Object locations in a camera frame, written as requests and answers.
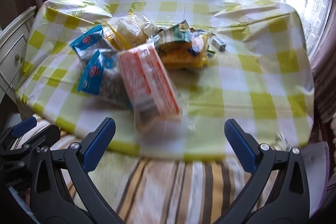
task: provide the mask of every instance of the blue rubber pad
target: blue rubber pad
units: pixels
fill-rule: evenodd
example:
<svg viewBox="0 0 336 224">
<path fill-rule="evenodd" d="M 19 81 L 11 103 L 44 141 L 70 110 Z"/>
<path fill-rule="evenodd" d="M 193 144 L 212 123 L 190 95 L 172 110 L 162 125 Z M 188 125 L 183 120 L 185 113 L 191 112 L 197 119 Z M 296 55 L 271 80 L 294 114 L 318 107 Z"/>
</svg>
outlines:
<svg viewBox="0 0 336 224">
<path fill-rule="evenodd" d="M 239 131 L 242 131 L 242 129 L 237 128 L 230 120 L 225 122 L 224 132 L 227 140 L 245 172 L 253 174 L 257 170 L 256 155 Z"/>
<path fill-rule="evenodd" d="M 85 150 L 82 168 L 86 173 L 96 169 L 115 132 L 116 124 L 113 119 L 110 119 Z"/>
<path fill-rule="evenodd" d="M 26 134 L 29 130 L 33 129 L 37 125 L 37 120 L 35 117 L 29 117 L 24 121 L 20 122 L 13 128 L 12 136 L 13 138 L 20 138 Z"/>
</svg>

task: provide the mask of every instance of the plastic table cover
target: plastic table cover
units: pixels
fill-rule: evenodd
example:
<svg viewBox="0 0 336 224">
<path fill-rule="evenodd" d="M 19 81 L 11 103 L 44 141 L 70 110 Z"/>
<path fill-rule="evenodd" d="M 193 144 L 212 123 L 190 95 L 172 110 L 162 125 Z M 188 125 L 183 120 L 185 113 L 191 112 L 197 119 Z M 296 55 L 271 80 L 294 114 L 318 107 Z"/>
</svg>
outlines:
<svg viewBox="0 0 336 224">
<path fill-rule="evenodd" d="M 172 70 L 185 104 L 181 122 L 134 129 L 133 113 L 77 92 L 82 73 L 69 44 L 104 19 L 135 13 L 157 24 L 184 19 L 227 44 L 211 67 Z M 117 132 L 109 148 L 130 155 L 213 160 L 232 154 L 224 122 L 235 118 L 259 143 L 281 131 L 292 146 L 307 143 L 314 84 L 297 12 L 280 0 L 48 0 L 28 38 L 17 100 L 57 126 L 85 137 L 105 117 Z"/>
</svg>

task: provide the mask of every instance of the pink cartoon character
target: pink cartoon character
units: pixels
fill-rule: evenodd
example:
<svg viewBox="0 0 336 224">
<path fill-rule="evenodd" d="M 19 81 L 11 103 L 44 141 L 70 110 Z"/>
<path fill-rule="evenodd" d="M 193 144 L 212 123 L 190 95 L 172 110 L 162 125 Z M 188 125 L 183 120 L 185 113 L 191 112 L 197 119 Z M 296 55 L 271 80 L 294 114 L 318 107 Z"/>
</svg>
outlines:
<svg viewBox="0 0 336 224">
<path fill-rule="evenodd" d="M 89 35 L 88 35 L 87 37 L 84 37 L 84 38 L 83 38 L 83 43 L 84 43 L 84 44 L 89 44 L 90 41 L 91 41 L 91 36 L 89 36 Z"/>
<path fill-rule="evenodd" d="M 97 66 L 93 66 L 91 69 L 90 69 L 90 72 L 89 72 L 89 77 L 94 77 L 96 75 L 99 74 L 99 70 L 98 70 L 98 67 Z"/>
</svg>

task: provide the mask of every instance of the metal bolt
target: metal bolt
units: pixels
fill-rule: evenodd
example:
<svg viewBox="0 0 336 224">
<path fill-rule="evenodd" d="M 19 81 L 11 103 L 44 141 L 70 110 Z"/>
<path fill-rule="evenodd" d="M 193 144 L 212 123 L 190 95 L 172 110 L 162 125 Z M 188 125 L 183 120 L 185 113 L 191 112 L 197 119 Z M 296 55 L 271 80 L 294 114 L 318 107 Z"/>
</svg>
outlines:
<svg viewBox="0 0 336 224">
<path fill-rule="evenodd" d="M 72 143 L 71 145 L 70 145 L 70 148 L 71 149 L 77 149 L 79 147 L 79 143 Z"/>
<path fill-rule="evenodd" d="M 43 146 L 42 148 L 41 148 L 41 152 L 47 152 L 48 151 L 48 147 L 47 146 Z"/>
<path fill-rule="evenodd" d="M 298 148 L 294 147 L 294 148 L 292 149 L 292 152 L 293 152 L 294 154 L 298 154 L 298 153 L 300 153 L 300 150 L 299 150 Z"/>
<path fill-rule="evenodd" d="M 264 151 L 267 151 L 267 150 L 269 150 L 269 145 L 268 145 L 268 144 L 265 144 L 265 143 L 262 143 L 262 144 L 260 145 L 260 148 L 261 148 L 262 150 L 264 150 Z"/>
<path fill-rule="evenodd" d="M 22 160 L 17 163 L 18 167 L 24 167 L 25 165 L 26 165 L 25 162 Z"/>
</svg>

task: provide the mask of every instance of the red and white package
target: red and white package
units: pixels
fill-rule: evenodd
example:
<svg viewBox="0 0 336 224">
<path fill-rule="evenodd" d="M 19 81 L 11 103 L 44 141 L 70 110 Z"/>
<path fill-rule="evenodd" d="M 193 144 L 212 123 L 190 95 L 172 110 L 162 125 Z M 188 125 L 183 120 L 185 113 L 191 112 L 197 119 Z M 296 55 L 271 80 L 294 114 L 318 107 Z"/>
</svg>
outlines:
<svg viewBox="0 0 336 224">
<path fill-rule="evenodd" d="M 120 52 L 117 60 L 138 127 L 180 116 L 177 95 L 153 44 Z"/>
</svg>

